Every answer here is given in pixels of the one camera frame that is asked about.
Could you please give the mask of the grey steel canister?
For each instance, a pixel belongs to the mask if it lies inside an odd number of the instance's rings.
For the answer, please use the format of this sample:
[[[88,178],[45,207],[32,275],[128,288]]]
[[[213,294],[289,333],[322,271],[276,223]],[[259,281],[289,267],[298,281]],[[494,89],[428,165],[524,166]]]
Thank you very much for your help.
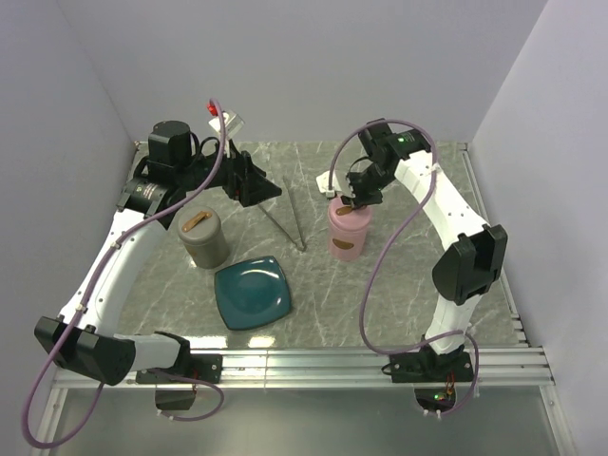
[[[202,269],[215,269],[229,256],[229,246],[221,230],[214,233],[180,232],[180,240],[195,264]]]

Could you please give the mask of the metal food tongs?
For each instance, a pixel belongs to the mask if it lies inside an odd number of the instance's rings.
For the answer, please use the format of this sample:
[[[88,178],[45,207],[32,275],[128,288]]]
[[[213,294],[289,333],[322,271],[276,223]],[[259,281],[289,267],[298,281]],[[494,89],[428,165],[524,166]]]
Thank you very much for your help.
[[[262,202],[257,208],[298,252],[304,253],[307,243],[295,207],[295,194],[287,177],[282,176],[281,180],[281,195]]]

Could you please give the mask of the pink lid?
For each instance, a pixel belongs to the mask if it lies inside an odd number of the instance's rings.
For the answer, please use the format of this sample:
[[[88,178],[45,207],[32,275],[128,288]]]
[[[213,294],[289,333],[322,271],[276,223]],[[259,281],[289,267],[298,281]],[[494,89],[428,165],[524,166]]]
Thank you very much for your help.
[[[345,233],[367,231],[371,224],[372,213],[370,206],[352,209],[340,198],[334,198],[330,200],[328,206],[329,225],[332,229]]]

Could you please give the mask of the teal square plate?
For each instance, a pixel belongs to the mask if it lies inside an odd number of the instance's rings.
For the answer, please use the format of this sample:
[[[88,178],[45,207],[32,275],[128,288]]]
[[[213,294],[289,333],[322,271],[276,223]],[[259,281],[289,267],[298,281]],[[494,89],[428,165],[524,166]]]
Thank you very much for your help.
[[[243,260],[215,273],[219,315],[230,331],[267,326],[290,313],[292,294],[274,256]]]

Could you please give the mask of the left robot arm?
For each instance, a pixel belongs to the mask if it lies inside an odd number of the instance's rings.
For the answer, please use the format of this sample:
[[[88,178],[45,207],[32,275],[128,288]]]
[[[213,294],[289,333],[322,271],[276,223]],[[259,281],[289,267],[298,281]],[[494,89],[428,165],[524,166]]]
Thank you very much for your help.
[[[233,137],[243,127],[226,111],[210,126],[213,154],[180,121],[154,125],[132,178],[123,187],[109,233],[85,280],[55,317],[41,317],[34,335],[57,367],[115,386],[132,371],[159,370],[171,382],[186,379],[194,358],[187,339],[167,333],[120,335],[126,298],[176,212],[202,190],[220,187],[243,207],[281,195]]]

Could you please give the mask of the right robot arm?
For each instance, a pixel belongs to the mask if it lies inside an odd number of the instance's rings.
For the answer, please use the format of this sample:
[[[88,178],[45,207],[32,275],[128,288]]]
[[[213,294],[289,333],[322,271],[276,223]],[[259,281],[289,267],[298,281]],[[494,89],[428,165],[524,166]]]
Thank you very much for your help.
[[[502,225],[490,225],[466,202],[441,168],[435,141],[414,123],[392,131],[392,119],[378,119],[353,131],[370,165],[349,172],[342,202],[351,209],[376,205],[390,184],[401,184],[416,199],[407,217],[425,214],[443,253],[431,271],[438,300],[431,323],[415,350],[422,374],[432,380],[451,371],[452,357],[472,337],[467,328],[481,297],[500,278],[508,236]]]

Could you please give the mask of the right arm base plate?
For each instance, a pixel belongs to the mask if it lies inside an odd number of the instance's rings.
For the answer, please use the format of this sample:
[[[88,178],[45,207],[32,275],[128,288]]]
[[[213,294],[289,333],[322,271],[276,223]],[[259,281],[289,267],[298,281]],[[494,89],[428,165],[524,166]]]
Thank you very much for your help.
[[[390,355],[381,372],[388,375],[392,383],[471,382],[474,379],[469,353],[462,350],[438,355],[432,349],[423,349]]]

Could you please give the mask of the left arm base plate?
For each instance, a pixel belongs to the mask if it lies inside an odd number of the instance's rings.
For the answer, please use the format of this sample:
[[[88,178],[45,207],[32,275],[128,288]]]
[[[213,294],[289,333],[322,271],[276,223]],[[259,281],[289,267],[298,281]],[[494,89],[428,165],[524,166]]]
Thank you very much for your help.
[[[210,384],[218,384],[222,373],[223,356],[217,353],[191,354],[185,365],[178,368],[138,371],[135,381],[137,384],[160,383],[191,383],[201,380]]]

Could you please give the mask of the grey steel lid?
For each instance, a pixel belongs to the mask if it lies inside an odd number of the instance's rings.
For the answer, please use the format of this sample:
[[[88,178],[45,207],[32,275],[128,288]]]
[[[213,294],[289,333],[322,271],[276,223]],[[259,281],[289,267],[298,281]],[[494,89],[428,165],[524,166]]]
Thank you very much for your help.
[[[178,213],[177,232],[184,244],[202,246],[222,233],[221,220],[217,212],[207,206],[183,208]]]

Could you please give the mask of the pink canister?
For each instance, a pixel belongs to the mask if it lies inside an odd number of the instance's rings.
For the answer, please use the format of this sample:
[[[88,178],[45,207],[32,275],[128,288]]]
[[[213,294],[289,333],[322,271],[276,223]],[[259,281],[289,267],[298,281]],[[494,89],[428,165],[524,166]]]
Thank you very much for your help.
[[[328,235],[328,251],[330,255],[341,261],[353,261],[362,254],[367,231],[345,231],[334,226],[330,227]]]

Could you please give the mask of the aluminium rail frame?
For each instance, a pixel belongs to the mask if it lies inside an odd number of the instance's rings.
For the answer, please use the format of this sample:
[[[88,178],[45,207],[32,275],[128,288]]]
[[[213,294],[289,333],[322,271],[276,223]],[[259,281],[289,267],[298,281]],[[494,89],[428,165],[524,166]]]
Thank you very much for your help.
[[[385,359],[362,344],[359,300],[375,258],[413,208],[390,188],[376,209],[364,254],[354,262],[327,252],[326,201],[314,179],[333,142],[249,142],[255,162],[294,191],[307,251],[296,250],[258,208],[219,191],[201,201],[220,214],[231,262],[273,256],[287,277],[292,311],[248,332],[228,330],[216,307],[214,275],[195,266],[170,232],[151,251],[120,315],[120,333],[166,331],[200,353],[223,356],[218,389],[198,388],[189,423],[155,408],[156,385],[127,377],[102,396],[95,383],[58,371],[40,435],[89,422],[60,455],[570,455],[558,422],[554,381],[532,347],[504,282],[495,284],[471,325],[481,345],[478,392],[446,417],[427,416],[412,386],[381,372]]]

